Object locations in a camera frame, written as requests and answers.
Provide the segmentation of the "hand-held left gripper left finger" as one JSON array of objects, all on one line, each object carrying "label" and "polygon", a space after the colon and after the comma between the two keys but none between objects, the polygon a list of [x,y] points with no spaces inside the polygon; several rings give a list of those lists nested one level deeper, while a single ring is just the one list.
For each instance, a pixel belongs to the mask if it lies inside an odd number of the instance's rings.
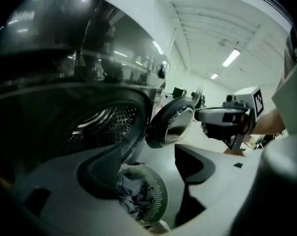
[{"label": "hand-held left gripper left finger", "polygon": [[40,233],[144,233],[121,207],[119,146],[61,156],[16,180],[13,198]]}]

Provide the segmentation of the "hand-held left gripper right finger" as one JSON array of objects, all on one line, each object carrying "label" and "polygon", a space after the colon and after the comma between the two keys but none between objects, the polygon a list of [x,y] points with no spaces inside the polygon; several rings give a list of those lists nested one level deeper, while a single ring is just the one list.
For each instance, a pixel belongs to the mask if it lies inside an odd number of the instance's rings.
[{"label": "hand-held left gripper right finger", "polygon": [[175,165],[185,184],[175,233],[230,233],[254,182],[262,151],[247,157],[175,145]]}]

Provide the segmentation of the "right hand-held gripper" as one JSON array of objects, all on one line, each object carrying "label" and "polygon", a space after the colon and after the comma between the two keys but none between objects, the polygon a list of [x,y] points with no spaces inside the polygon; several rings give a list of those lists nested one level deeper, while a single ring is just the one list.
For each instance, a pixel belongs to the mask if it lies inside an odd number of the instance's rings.
[{"label": "right hand-held gripper", "polygon": [[222,141],[231,151],[238,152],[263,111],[261,90],[254,86],[227,95],[221,107],[197,109],[194,118],[206,125],[208,138]]}]

